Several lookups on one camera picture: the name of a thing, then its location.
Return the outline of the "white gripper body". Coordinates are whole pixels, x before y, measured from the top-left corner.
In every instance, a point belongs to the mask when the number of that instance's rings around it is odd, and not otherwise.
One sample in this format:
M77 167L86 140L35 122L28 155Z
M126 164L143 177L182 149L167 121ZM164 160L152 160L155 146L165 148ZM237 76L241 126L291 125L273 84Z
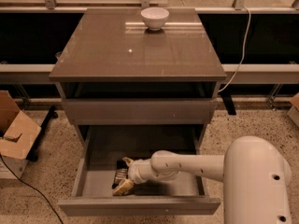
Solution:
M146 183L152 178L152 167L150 160L136 160L129 165L128 177L135 184Z

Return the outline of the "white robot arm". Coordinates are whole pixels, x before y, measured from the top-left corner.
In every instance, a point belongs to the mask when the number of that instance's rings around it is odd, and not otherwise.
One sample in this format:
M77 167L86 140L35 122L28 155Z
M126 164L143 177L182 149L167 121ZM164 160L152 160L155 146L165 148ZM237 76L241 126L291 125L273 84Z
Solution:
M146 160L122 160L127 175L113 189L115 196L149 180L172 180L180 173L189 173L223 184L224 224L292 224L287 194L291 166L260 137L239 137L223 155L159 150Z

